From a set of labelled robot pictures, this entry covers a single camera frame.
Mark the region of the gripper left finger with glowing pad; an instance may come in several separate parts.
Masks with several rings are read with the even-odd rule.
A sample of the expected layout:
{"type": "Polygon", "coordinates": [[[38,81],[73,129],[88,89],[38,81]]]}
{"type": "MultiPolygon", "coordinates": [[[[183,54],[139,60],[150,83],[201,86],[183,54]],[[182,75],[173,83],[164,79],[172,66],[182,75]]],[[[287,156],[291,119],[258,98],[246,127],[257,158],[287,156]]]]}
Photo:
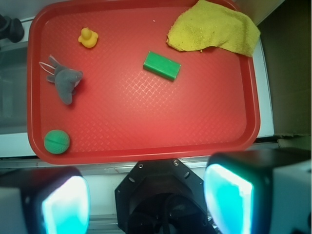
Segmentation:
{"type": "Polygon", "coordinates": [[[0,176],[0,232],[84,234],[90,203],[88,183],[76,167],[10,171],[0,176]]]}

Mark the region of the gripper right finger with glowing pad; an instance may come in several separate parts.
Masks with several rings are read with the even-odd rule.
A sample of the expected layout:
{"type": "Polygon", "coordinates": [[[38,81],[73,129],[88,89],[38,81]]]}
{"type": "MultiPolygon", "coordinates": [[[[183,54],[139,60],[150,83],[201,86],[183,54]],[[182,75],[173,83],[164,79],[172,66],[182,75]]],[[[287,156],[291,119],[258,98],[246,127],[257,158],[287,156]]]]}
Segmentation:
{"type": "Polygon", "coordinates": [[[309,234],[311,173],[308,150],[215,153],[204,173],[207,208],[223,234],[309,234]]]}

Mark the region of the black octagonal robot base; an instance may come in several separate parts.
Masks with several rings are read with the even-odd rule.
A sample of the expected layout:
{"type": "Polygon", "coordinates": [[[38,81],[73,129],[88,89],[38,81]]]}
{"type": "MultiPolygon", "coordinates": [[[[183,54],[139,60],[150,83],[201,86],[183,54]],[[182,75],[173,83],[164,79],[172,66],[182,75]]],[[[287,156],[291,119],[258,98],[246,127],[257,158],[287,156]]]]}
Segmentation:
{"type": "Polygon", "coordinates": [[[215,234],[203,180],[178,159],[140,161],[115,189],[127,234],[215,234]]]}

